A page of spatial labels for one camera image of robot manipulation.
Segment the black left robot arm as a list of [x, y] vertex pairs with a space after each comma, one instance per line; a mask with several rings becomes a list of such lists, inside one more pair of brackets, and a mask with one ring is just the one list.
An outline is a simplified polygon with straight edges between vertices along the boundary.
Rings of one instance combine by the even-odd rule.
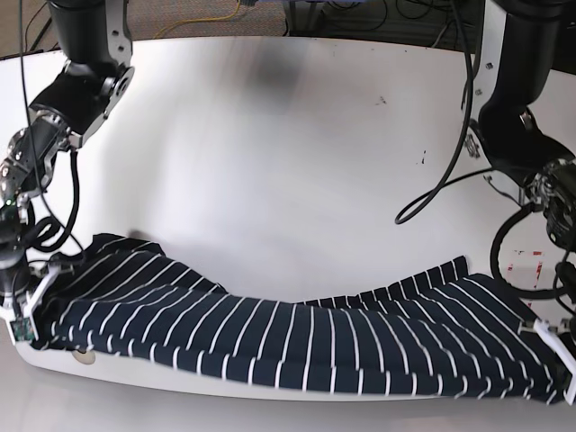
[[[499, 229], [490, 248], [490, 270], [502, 287], [521, 299], [575, 296], [575, 156], [539, 129], [530, 106], [545, 87], [567, 1], [486, 1], [474, 57], [470, 127], [483, 155], [515, 186], [519, 206]], [[550, 289], [529, 291], [500, 272], [500, 247], [509, 231], [534, 213], [566, 257], [555, 266]]]

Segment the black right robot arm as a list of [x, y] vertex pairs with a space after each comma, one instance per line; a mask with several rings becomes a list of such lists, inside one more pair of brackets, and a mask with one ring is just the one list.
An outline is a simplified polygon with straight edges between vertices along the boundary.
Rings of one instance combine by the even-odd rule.
[[59, 249], [76, 219], [34, 221], [30, 201], [51, 183], [60, 151], [75, 152], [99, 130], [134, 75], [125, 1], [49, 1], [67, 61], [55, 80], [26, 102], [27, 125], [1, 163], [1, 308], [21, 316], [35, 291], [26, 252]]

